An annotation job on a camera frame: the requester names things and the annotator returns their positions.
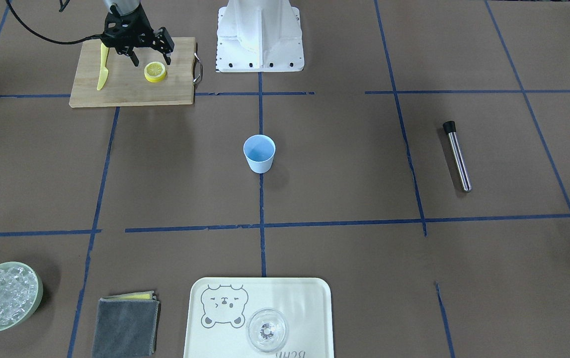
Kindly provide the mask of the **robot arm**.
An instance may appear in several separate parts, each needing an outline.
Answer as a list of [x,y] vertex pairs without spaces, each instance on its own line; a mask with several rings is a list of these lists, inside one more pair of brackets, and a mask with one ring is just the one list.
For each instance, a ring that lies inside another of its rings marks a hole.
[[154,30],[139,0],[105,0],[108,9],[101,42],[117,54],[126,55],[134,66],[139,65],[135,48],[151,48],[171,64],[174,42],[165,27]]

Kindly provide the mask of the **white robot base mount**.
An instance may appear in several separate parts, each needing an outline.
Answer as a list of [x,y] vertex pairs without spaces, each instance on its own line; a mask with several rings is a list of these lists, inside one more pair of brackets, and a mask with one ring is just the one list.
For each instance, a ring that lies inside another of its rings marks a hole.
[[217,72],[304,70],[300,11],[288,0],[230,0],[217,20]]

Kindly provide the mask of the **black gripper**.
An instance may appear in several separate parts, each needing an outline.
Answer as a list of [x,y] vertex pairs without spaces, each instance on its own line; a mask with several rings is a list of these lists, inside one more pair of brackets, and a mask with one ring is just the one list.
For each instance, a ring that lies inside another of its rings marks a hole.
[[152,48],[163,55],[166,65],[171,65],[175,47],[166,27],[153,30],[143,9],[128,14],[120,14],[118,9],[108,10],[102,43],[107,48],[115,48],[118,54],[128,55],[135,67],[139,66],[140,60],[134,48]]

